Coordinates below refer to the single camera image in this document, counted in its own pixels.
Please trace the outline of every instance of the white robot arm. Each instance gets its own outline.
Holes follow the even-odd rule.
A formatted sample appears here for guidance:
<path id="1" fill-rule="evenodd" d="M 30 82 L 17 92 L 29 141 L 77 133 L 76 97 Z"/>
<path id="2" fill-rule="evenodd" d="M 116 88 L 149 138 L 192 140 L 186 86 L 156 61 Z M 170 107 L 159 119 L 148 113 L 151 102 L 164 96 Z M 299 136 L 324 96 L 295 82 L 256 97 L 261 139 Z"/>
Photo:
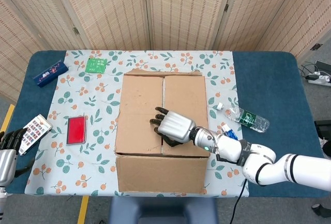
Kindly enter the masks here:
<path id="1" fill-rule="evenodd" d="M 5 135 L 0 133 L 0 223 L 4 212 L 4 206 L 7 200 L 6 186 L 8 186 L 14 177 L 18 177 L 27 172 L 33 165 L 34 159 L 24 168 L 16 170 L 17 156 L 21 146 L 23 135 L 27 128 L 19 129 Z"/>
<path id="2" fill-rule="evenodd" d="M 164 108 L 157 107 L 156 110 L 163 115 L 157 114 L 150 123 L 159 126 L 154 131 L 170 146 L 192 140 L 194 145 L 215 153 L 217 160 L 242 166 L 243 175 L 254 184 L 289 181 L 331 191 L 331 160 L 286 154 L 275 163 L 275 152 L 266 146 L 217 134 Z"/>

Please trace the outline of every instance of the green bottle label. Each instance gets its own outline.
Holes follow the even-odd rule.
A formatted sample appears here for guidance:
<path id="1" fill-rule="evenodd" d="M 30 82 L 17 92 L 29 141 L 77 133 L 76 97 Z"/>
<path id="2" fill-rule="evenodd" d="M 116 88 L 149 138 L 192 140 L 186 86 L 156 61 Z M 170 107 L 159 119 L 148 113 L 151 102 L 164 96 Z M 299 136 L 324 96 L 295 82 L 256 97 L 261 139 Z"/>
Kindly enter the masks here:
<path id="1" fill-rule="evenodd" d="M 244 110 L 243 115 L 240 117 L 239 123 L 243 124 L 246 127 L 253 126 L 255 122 L 256 114 L 252 114 L 246 110 Z"/>

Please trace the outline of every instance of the blue package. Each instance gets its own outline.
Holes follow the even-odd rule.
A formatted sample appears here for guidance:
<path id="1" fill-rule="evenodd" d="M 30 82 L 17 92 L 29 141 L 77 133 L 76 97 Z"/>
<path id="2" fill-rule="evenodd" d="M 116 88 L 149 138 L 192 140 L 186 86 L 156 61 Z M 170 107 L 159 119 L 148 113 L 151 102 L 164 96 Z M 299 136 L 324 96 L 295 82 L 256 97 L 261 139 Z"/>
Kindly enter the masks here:
<path id="1" fill-rule="evenodd" d="M 68 71 L 68 67 L 62 61 L 58 61 L 41 74 L 34 77 L 33 80 L 39 87 L 44 87 L 66 71 Z"/>
<path id="2" fill-rule="evenodd" d="M 234 140 L 238 140 L 237 135 L 234 133 L 234 131 L 227 124 L 222 126 L 222 131 L 229 138 L 234 139 Z"/>

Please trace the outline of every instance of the blue box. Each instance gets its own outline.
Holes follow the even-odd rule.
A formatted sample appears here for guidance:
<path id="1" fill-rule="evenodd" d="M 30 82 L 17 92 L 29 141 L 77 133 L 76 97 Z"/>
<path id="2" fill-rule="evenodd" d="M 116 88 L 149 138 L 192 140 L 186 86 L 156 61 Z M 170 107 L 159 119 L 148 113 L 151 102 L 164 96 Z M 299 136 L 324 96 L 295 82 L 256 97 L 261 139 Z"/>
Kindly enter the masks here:
<path id="1" fill-rule="evenodd" d="M 34 77 L 33 80 L 39 87 L 44 87 L 66 71 L 68 71 L 68 67 L 62 61 L 58 61 L 41 74 Z"/>

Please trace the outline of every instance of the water bottle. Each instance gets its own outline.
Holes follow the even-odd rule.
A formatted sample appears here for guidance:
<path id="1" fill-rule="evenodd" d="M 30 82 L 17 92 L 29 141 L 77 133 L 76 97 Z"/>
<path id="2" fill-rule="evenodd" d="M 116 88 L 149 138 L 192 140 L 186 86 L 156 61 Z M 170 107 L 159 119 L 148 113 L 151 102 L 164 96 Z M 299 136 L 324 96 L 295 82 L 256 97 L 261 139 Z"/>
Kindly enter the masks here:
<path id="1" fill-rule="evenodd" d="M 270 125 L 267 119 L 237 106 L 226 108 L 222 103 L 219 103 L 217 110 L 221 111 L 227 118 L 249 127 L 256 132 L 265 132 Z"/>

